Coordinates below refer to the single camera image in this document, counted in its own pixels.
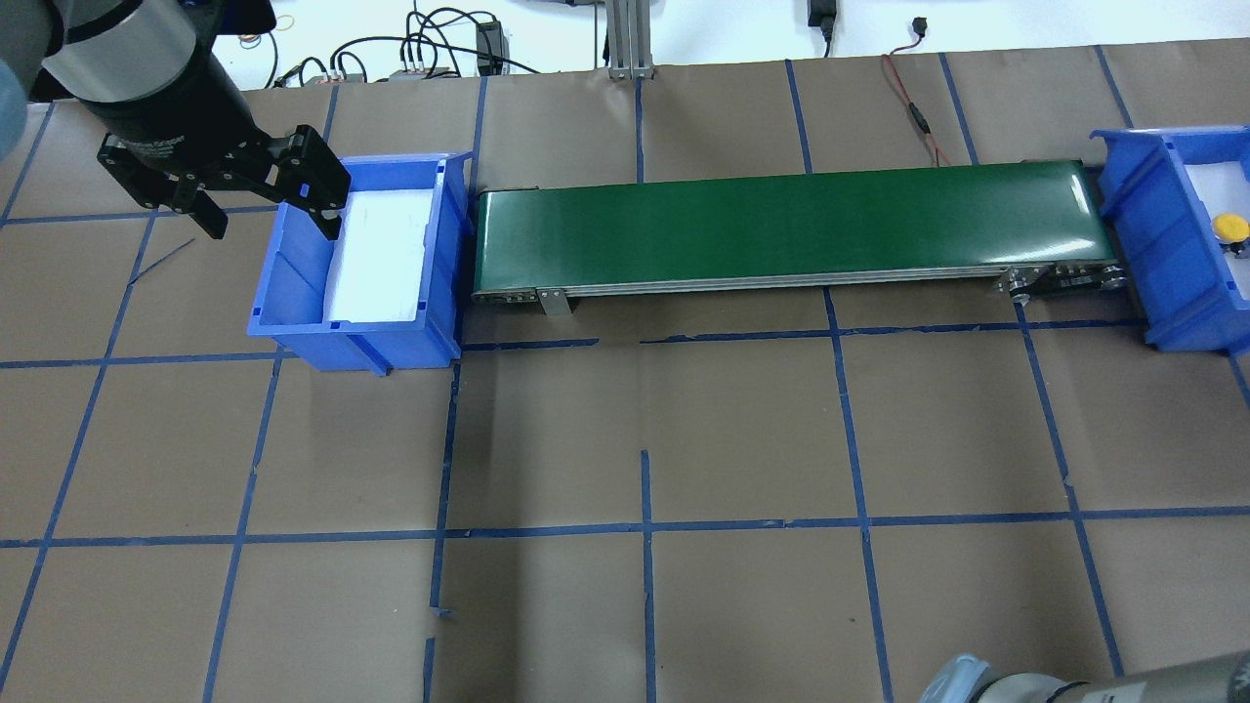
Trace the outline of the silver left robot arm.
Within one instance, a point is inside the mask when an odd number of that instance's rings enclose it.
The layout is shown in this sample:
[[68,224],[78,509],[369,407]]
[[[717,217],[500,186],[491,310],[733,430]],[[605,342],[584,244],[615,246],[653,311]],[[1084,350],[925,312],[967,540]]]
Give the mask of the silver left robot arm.
[[232,1],[5,1],[2,153],[25,130],[28,100],[49,74],[105,128],[98,163],[139,206],[228,230],[212,191],[251,191],[341,231],[350,174],[308,124],[264,133],[215,58]]

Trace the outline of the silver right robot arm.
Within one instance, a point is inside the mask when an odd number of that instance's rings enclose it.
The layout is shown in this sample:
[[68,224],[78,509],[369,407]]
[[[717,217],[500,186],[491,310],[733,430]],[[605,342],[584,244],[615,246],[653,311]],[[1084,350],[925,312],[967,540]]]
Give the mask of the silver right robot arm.
[[1248,702],[1249,653],[1152,669],[1108,680],[1064,680],[1041,673],[1000,675],[970,654],[952,658],[920,702]]

